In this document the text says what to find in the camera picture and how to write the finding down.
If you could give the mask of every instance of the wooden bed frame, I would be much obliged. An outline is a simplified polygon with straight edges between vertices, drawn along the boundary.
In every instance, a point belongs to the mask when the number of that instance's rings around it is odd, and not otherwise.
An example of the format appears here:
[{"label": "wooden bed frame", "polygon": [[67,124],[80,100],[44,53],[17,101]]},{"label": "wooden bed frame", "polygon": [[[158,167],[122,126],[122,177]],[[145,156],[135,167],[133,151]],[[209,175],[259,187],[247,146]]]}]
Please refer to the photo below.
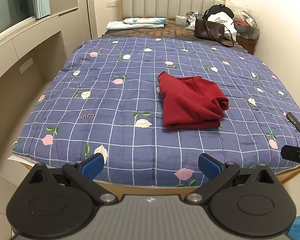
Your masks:
[{"label": "wooden bed frame", "polygon": [[[119,12],[120,12],[120,19],[121,19],[121,0],[119,0]],[[24,163],[22,164],[29,170],[32,168],[27,164]],[[299,174],[300,174],[300,166],[295,169],[284,171],[278,174],[277,178],[284,185]],[[136,188],[136,187],[119,187],[119,186],[112,186],[108,184],[99,184],[99,185],[101,185],[103,188],[117,195],[119,199],[122,198],[123,195],[127,195],[127,194],[129,195],[180,195],[182,198],[184,198],[187,194],[189,194],[194,190],[193,188],[144,189],[144,188]]]}]

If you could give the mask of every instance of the white wall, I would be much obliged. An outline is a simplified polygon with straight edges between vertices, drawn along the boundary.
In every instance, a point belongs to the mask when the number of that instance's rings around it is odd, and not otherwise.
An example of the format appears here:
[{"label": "white wall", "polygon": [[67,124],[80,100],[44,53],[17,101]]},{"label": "white wall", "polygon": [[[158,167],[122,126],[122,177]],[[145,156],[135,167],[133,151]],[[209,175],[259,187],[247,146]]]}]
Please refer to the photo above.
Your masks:
[{"label": "white wall", "polygon": [[[95,0],[98,36],[109,21],[119,17],[118,7],[106,7],[108,1],[116,0]],[[280,78],[300,106],[300,0],[231,1],[250,6],[260,28],[255,55]]]}]

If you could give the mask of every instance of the black backpack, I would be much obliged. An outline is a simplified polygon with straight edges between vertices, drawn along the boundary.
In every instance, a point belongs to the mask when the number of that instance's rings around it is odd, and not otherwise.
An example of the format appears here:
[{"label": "black backpack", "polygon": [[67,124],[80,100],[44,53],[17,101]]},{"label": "black backpack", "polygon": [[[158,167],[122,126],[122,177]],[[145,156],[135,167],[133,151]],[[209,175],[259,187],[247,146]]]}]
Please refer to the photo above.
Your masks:
[{"label": "black backpack", "polygon": [[230,8],[226,7],[225,4],[213,5],[210,9],[206,10],[204,13],[204,18],[208,20],[211,14],[217,14],[219,12],[225,12],[231,19],[233,19],[234,14]]}]

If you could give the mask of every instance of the white shopping bag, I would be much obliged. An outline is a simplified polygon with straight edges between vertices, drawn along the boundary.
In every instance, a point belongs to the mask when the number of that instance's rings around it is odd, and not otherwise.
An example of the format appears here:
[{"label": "white shopping bag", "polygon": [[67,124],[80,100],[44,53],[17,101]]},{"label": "white shopping bag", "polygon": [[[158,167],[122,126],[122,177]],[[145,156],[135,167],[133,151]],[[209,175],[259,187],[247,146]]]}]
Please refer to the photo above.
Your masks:
[{"label": "white shopping bag", "polygon": [[235,41],[235,37],[237,35],[237,30],[234,28],[233,20],[225,12],[211,14],[208,18],[208,21],[223,24],[225,26],[225,37],[227,37],[228,39],[231,40],[231,35],[229,33],[229,30],[230,30],[230,32],[232,34],[232,38]]}]

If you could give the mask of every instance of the folded red sweatshirt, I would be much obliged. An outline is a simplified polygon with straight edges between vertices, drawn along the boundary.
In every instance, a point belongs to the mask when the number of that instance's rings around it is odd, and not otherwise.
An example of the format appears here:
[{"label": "folded red sweatshirt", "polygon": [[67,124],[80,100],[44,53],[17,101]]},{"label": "folded red sweatshirt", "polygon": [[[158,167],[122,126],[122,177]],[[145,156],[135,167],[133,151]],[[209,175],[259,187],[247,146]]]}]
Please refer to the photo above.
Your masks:
[{"label": "folded red sweatshirt", "polygon": [[220,126],[229,100],[218,85],[202,77],[158,76],[163,100],[163,125],[172,130]]}]

